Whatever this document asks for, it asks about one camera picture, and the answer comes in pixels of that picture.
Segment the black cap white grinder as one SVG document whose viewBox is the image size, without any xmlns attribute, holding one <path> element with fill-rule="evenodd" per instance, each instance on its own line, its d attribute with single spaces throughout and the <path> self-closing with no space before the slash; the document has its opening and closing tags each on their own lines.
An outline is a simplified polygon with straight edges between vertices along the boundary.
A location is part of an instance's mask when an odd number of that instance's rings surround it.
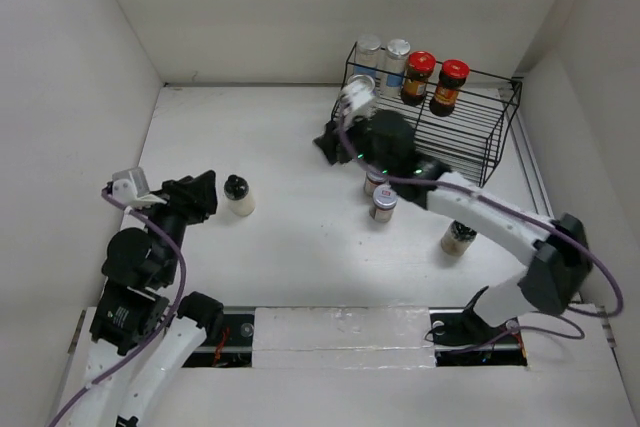
<svg viewBox="0 0 640 427">
<path fill-rule="evenodd" d="M 255 200 L 249 183 L 243 177 L 231 174 L 223 186 L 231 211 L 240 217 L 249 216 L 255 210 Z"/>
</svg>

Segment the silver lid blue label shaker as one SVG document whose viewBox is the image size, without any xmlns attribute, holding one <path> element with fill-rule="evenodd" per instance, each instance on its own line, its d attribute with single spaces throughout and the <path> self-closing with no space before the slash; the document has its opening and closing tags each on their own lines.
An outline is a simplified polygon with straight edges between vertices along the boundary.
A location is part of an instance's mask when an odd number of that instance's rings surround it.
<svg viewBox="0 0 640 427">
<path fill-rule="evenodd" d="M 407 40 L 392 39 L 387 43 L 380 84 L 383 96 L 394 97 L 400 93 L 410 51 Z"/>
</svg>

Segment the black cap brown grinder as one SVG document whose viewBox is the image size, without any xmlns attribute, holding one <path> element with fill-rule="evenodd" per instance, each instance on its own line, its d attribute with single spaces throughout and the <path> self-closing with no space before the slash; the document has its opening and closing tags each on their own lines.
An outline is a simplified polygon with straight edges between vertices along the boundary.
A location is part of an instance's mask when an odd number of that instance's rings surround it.
<svg viewBox="0 0 640 427">
<path fill-rule="evenodd" d="M 451 256 L 461 257 L 476 239 L 477 232 L 468 226 L 453 221 L 440 240 L 442 250 Z"/>
</svg>

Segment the red label spice jar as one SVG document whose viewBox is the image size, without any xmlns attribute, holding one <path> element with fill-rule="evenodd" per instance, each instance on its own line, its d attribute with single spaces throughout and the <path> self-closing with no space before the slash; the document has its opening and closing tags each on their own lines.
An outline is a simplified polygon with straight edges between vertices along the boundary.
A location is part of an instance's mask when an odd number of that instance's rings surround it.
<svg viewBox="0 0 640 427">
<path fill-rule="evenodd" d="M 387 178 L 384 175 L 379 175 L 374 172 L 367 171 L 365 174 L 363 191 L 367 196 L 372 196 L 377 187 L 386 183 Z"/>
<path fill-rule="evenodd" d="M 372 194 L 370 216 L 376 222 L 386 223 L 390 221 L 397 202 L 397 193 L 389 184 L 377 186 Z"/>
</svg>

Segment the clear glass jar white powder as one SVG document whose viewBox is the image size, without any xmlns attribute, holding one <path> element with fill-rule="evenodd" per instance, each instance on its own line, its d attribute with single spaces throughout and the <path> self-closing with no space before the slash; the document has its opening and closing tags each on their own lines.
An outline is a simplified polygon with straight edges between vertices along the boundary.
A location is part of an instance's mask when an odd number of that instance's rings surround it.
<svg viewBox="0 0 640 427">
<path fill-rule="evenodd" d="M 366 74 L 351 75 L 345 84 L 345 88 L 351 94 L 367 93 L 375 95 L 376 82 L 373 77 Z"/>
</svg>

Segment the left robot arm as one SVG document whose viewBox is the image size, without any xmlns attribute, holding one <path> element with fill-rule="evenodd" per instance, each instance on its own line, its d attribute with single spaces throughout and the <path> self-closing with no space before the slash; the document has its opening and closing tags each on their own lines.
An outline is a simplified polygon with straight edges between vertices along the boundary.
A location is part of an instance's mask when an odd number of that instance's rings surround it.
<svg viewBox="0 0 640 427">
<path fill-rule="evenodd" d="M 185 291 L 181 251 L 186 229 L 217 211 L 215 172 L 151 190 L 143 169 L 131 168 L 113 174 L 101 195 L 142 225 L 119 231 L 108 243 L 84 384 L 52 426 L 143 425 L 188 357 L 222 334 L 224 306 Z"/>
</svg>

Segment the red lid sauce jar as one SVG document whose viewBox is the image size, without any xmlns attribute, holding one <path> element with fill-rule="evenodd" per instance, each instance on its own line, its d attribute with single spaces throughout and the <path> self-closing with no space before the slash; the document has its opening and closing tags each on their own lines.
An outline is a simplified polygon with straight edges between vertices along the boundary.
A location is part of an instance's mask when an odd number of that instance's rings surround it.
<svg viewBox="0 0 640 427">
<path fill-rule="evenodd" d="M 429 52 L 416 51 L 407 60 L 401 100 L 409 106 L 417 106 L 426 98 L 428 81 L 436 67 L 436 58 Z"/>
<path fill-rule="evenodd" d="M 442 63 L 438 83 L 429 102 L 433 115 L 447 117 L 453 113 L 459 89 L 466 83 L 469 74 L 469 66 L 461 60 L 449 59 Z"/>
</svg>

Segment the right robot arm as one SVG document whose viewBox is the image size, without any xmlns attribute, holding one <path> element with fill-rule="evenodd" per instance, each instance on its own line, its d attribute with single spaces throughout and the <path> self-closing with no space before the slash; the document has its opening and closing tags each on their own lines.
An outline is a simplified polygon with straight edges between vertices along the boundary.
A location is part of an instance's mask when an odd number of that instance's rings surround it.
<svg viewBox="0 0 640 427">
<path fill-rule="evenodd" d="M 451 219 L 445 245 L 460 250 L 482 235 L 521 263 L 521 273 L 481 288 L 452 319 L 433 326 L 428 335 L 439 345 L 467 349 L 495 343 L 511 334 L 509 321 L 528 313 L 560 317 L 592 271 L 580 220 L 569 214 L 538 216 L 501 203 L 419 151 L 410 126 L 396 112 L 331 120 L 314 143 L 330 164 L 356 161 L 392 195 Z"/>
</svg>

